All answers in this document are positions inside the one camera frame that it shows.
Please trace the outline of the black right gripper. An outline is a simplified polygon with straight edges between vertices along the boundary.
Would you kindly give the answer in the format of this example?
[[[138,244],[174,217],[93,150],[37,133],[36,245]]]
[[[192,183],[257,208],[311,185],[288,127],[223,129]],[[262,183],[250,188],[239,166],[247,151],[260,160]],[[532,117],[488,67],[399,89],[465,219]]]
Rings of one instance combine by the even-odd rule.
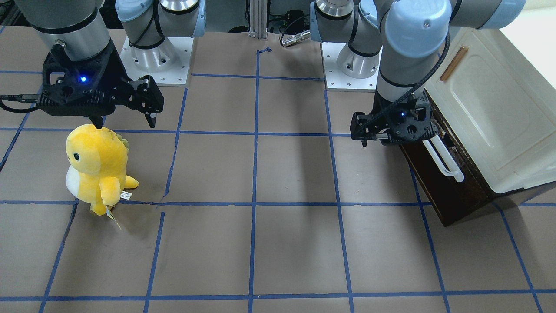
[[[82,61],[72,61],[64,46],[54,44],[44,60],[42,93],[36,106],[52,116],[89,117],[96,129],[102,129],[105,115],[113,113],[115,105],[129,103],[155,128],[164,101],[154,77],[131,81],[109,40],[97,55]]]

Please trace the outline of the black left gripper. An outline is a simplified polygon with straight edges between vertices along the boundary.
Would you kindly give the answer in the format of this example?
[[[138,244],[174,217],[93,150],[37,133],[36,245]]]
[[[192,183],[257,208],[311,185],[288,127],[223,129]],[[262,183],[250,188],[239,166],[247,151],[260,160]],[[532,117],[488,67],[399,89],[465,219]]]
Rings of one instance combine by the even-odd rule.
[[[407,144],[430,139],[438,134],[432,121],[433,109],[425,92],[412,93],[397,107],[379,117],[371,126],[373,114],[354,112],[350,122],[350,138],[363,148],[370,139],[381,144]]]

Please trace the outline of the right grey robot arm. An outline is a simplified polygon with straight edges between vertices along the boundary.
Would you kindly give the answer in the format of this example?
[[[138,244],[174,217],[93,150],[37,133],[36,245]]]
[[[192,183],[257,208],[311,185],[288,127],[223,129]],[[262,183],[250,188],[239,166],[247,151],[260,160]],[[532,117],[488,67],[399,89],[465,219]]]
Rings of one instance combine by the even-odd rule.
[[[128,38],[131,62],[141,71],[130,77],[95,0],[16,0],[15,5],[49,49],[42,91],[2,95],[2,101],[34,103],[14,113],[42,110],[51,116],[83,116],[100,129],[117,105],[137,110],[149,127],[163,111],[155,78],[178,65],[171,38],[196,38],[206,30],[204,0],[117,0],[115,10]]]

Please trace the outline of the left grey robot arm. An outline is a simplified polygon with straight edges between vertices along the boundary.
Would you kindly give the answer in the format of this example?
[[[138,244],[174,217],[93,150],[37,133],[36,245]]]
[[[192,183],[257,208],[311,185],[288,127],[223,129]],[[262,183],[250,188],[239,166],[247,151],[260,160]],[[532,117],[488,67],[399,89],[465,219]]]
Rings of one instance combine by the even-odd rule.
[[[355,112],[350,136],[399,145],[437,134],[424,83],[450,48],[449,27],[501,29],[522,12],[524,0],[316,0],[311,39],[345,43],[356,56],[378,61],[370,113]]]

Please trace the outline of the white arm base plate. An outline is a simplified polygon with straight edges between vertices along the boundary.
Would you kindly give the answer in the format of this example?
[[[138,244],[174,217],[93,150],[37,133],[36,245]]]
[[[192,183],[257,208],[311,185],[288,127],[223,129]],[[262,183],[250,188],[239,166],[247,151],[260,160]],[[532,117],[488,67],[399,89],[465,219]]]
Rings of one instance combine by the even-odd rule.
[[[160,46],[144,50],[131,47],[126,38],[120,58],[133,80],[149,75],[159,87],[186,87],[194,43],[189,37],[167,37]]]
[[[381,50],[366,57],[351,51],[347,43],[323,42],[321,52],[328,91],[376,91]]]

